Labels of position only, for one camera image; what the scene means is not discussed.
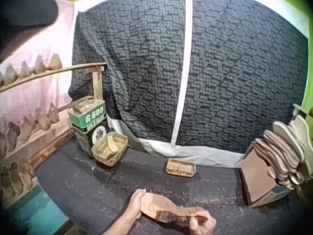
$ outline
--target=work table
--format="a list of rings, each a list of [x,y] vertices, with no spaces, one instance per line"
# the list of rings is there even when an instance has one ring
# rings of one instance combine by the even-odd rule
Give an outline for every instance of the work table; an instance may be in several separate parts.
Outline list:
[[[35,174],[52,200],[88,234],[107,229],[137,188],[164,195],[179,206],[205,208],[217,220],[214,235],[284,234],[303,212],[294,192],[269,205],[249,208],[239,169],[197,165],[193,178],[183,178],[165,172],[167,160],[128,148],[120,162],[108,168],[90,158],[72,138]],[[142,216],[130,234],[189,232]]]

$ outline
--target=white stripe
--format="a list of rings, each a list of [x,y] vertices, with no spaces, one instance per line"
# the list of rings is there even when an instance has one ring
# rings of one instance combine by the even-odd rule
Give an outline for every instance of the white stripe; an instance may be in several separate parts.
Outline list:
[[[171,144],[176,144],[176,139],[179,131],[180,121],[182,111],[184,109],[185,96],[188,83],[188,74],[190,66],[190,56],[191,56],[191,40],[192,40],[192,0],[186,0],[185,12],[186,12],[186,22],[185,22],[185,47],[184,47],[184,61],[182,65],[181,81],[180,81],[180,91],[177,104],[177,111],[174,123],[174,129],[172,133]]]

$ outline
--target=wooden rack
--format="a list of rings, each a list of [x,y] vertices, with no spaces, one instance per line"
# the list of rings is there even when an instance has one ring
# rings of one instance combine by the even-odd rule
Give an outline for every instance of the wooden rack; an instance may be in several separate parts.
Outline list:
[[[66,71],[74,71],[74,70],[85,70],[86,72],[92,72],[92,83],[93,83],[93,93],[94,93],[94,98],[96,99],[103,99],[103,92],[102,92],[102,72],[105,70],[105,65],[106,63],[89,63],[89,64],[80,64],[80,65],[74,65],[71,67],[67,67],[67,68],[61,68],[58,70],[47,70],[43,73],[39,73],[39,74],[32,74],[29,77],[23,78],[23,79],[17,79],[16,81],[14,81],[13,83],[6,85],[6,86],[2,86],[0,88],[0,92],[5,92],[9,89],[12,89],[16,86],[19,86],[21,84],[24,84],[26,82],[30,82],[33,80],[36,80],[38,78],[43,78],[45,76],[48,75],[53,75],[53,74],[57,74],[57,73],[61,73],[61,72],[66,72]],[[83,97],[79,100],[76,100],[68,105],[65,105],[61,108],[58,108],[58,112],[67,110],[73,106],[75,106],[76,104],[87,100],[88,98],[90,98],[91,96],[86,96]],[[72,136],[74,136],[73,130],[70,128],[67,131],[65,131],[64,133],[62,133],[61,135],[59,135],[58,137],[56,137],[55,139],[52,140],[52,142],[50,142],[47,146],[45,146],[43,149],[41,149],[39,152],[37,152],[36,154],[34,154],[29,160],[29,164],[33,167],[33,168],[37,168],[40,164],[42,164],[47,158],[49,158],[55,151],[57,151],[57,149],[59,149],[64,142],[66,142],[68,139],[70,139]],[[12,153],[8,156],[6,156],[4,159],[2,160],[6,160],[8,159],[10,156],[12,155]],[[8,204],[4,205],[4,208],[9,208],[10,206],[12,206],[13,204],[15,204],[16,202],[18,202],[22,197],[24,197],[29,191],[31,191],[36,185],[37,185],[38,181],[37,181],[37,177],[33,178],[33,186],[31,189],[29,190],[23,190],[23,193],[14,197],[12,199],[12,201]]]

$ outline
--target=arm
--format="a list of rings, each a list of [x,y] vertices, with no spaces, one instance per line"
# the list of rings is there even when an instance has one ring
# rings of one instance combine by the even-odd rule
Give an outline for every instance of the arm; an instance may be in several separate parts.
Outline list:
[[[145,193],[145,189],[137,189],[122,216],[102,235],[126,235],[136,220],[141,217],[141,198]]]

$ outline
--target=green can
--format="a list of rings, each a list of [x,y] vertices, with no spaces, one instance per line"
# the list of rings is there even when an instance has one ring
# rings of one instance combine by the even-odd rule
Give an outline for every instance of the green can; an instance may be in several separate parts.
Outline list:
[[[105,102],[100,99],[89,99],[70,108],[68,114],[72,125],[82,132],[86,132],[106,116]]]

